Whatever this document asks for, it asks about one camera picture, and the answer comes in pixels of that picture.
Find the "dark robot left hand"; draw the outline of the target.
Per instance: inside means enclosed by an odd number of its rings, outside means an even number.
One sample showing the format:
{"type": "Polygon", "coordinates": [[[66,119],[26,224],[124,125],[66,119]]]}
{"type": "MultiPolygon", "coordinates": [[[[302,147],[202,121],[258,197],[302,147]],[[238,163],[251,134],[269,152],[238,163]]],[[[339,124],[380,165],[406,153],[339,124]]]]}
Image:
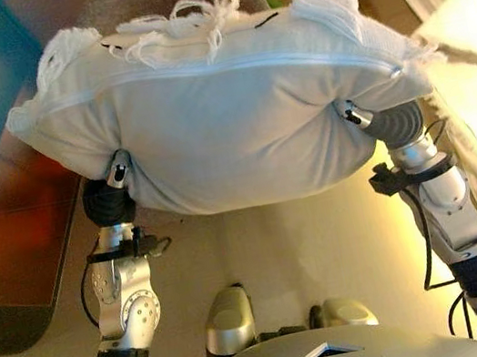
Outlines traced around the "dark robot left hand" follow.
{"type": "Polygon", "coordinates": [[[84,183],[82,205],[86,216],[100,228],[130,223],[135,219],[136,202],[127,190],[130,156],[117,150],[109,164],[105,179],[88,179],[84,183]]]}

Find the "dark robot right hand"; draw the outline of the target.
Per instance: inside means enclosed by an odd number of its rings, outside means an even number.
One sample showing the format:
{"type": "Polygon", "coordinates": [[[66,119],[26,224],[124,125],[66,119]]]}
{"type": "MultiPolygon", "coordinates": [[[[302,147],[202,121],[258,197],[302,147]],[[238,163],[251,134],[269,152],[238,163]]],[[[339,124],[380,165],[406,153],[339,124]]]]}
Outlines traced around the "dark robot right hand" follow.
{"type": "Polygon", "coordinates": [[[342,119],[380,140],[389,150],[405,147],[423,135],[424,117],[415,100],[382,111],[365,110],[351,100],[334,105],[342,119]]]}

